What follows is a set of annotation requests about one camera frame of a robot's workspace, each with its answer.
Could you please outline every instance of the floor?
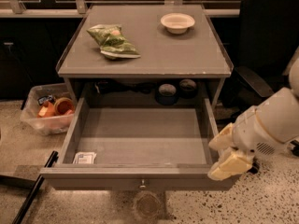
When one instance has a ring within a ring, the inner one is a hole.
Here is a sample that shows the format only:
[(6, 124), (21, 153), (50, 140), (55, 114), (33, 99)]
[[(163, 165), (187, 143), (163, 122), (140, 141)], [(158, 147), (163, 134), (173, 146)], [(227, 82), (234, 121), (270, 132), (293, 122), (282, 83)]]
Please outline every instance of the floor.
[[(21, 101), (0, 102), (0, 174), (35, 180), (65, 133), (39, 135), (20, 114)], [(298, 164), (286, 148), (228, 191), (59, 191), (46, 180), (22, 223), (299, 223)], [(0, 186), (1, 224), (12, 223), (28, 192)]]

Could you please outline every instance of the green snack bag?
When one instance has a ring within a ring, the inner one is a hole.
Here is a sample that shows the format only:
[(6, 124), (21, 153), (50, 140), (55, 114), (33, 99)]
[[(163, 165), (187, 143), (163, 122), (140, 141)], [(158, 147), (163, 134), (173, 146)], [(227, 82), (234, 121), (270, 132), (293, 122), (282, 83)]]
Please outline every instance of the green snack bag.
[(111, 60), (137, 58), (140, 54), (121, 33), (120, 25), (96, 25), (87, 30), (100, 46), (101, 53)]

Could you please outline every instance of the robotic arm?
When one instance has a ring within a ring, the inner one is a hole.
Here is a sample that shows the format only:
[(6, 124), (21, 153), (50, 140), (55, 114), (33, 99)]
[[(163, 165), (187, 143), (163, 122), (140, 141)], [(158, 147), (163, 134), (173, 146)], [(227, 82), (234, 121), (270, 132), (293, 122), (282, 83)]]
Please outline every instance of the robotic arm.
[(223, 180), (245, 173), (254, 158), (267, 159), (299, 136), (299, 60), (289, 74), (292, 89), (282, 88), (228, 124), (209, 147), (220, 152), (208, 176)]

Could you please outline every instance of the bowl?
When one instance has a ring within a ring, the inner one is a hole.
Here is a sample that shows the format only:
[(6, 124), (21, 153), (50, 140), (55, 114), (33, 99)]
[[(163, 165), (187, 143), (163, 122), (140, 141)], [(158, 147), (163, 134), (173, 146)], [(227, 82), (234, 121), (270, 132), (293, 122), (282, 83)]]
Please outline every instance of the bowl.
[(172, 34), (183, 34), (195, 25), (195, 20), (187, 14), (169, 13), (162, 16), (161, 24)]

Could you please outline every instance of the plastic bin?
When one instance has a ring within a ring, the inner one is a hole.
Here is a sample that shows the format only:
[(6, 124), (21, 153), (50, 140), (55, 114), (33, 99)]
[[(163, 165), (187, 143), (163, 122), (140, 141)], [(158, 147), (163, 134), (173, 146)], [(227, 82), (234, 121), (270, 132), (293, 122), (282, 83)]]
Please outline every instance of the plastic bin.
[(29, 92), (26, 104), (20, 116), (20, 120), (22, 122), (28, 123), (42, 135), (66, 132), (74, 117), (74, 114), (70, 114), (48, 118), (38, 118), (37, 114), (41, 106), (38, 104), (37, 100), (40, 97), (50, 94), (56, 99), (61, 97), (70, 98), (69, 92), (67, 91), (64, 83), (34, 86)]

